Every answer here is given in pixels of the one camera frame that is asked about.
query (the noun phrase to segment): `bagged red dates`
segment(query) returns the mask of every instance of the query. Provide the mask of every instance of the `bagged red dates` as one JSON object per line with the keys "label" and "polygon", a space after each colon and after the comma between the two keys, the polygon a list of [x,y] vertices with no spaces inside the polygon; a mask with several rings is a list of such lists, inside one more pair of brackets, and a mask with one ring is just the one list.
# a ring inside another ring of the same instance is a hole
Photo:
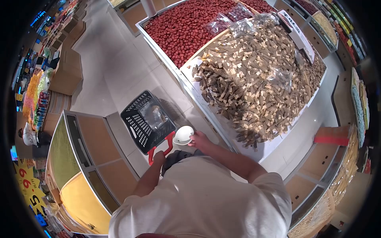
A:
{"label": "bagged red dates", "polygon": [[212,35],[218,35],[227,29],[233,22],[224,14],[218,13],[218,15],[209,23],[204,25],[204,28]]}
{"label": "bagged red dates", "polygon": [[235,7],[226,13],[226,16],[232,20],[232,22],[236,22],[244,18],[252,18],[254,14],[242,3],[237,3]]}

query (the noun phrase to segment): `black plastic basket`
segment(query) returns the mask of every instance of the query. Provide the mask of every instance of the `black plastic basket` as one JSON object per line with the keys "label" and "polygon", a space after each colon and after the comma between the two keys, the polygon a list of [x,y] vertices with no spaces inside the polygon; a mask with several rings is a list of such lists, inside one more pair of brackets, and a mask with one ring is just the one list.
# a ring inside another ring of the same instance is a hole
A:
{"label": "black plastic basket", "polygon": [[[156,130],[151,129],[151,127],[139,112],[139,109],[147,104],[151,99],[153,100],[153,105],[159,106],[161,112],[168,118],[168,120]],[[164,155],[167,155],[172,150],[172,138],[177,131],[177,127],[173,123],[173,120],[164,111],[157,97],[155,97],[150,91],[145,90],[139,96],[137,96],[123,110],[123,112],[120,114],[120,117],[126,124],[136,146],[141,150],[143,154],[148,155],[148,162],[150,165],[153,163],[152,157],[154,155],[154,150],[163,141],[168,140],[169,147],[166,151],[164,151]]]}

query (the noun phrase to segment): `man's right hand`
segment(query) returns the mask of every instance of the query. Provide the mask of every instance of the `man's right hand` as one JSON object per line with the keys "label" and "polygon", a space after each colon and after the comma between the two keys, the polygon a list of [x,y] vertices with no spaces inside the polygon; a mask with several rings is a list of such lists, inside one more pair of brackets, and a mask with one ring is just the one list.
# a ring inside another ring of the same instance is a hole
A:
{"label": "man's right hand", "polygon": [[188,144],[189,146],[196,147],[201,150],[202,153],[208,154],[208,150],[213,142],[201,131],[195,131],[194,135],[189,136],[192,141]]}

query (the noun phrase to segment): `tile floor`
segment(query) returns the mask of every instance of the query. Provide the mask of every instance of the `tile floor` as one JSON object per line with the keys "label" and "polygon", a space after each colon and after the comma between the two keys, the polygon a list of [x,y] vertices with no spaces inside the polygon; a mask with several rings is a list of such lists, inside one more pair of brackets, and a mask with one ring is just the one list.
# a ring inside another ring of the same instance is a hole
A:
{"label": "tile floor", "polygon": [[[213,142],[219,142],[210,123],[160,65],[142,35],[134,37],[106,0],[89,0],[86,11],[83,19],[86,31],[73,46],[81,55],[83,82],[73,95],[72,111],[106,117],[139,176],[149,167],[147,156],[135,146],[119,114],[146,89],[172,105],[180,115],[180,124],[193,125]],[[268,171],[278,172],[283,178],[307,153],[321,125],[337,126],[331,94],[337,75],[343,69],[335,54],[324,62],[329,67],[328,73],[314,101],[286,139],[261,163]],[[167,146],[162,143],[157,150],[165,150]],[[174,149],[192,148],[175,145]]]}

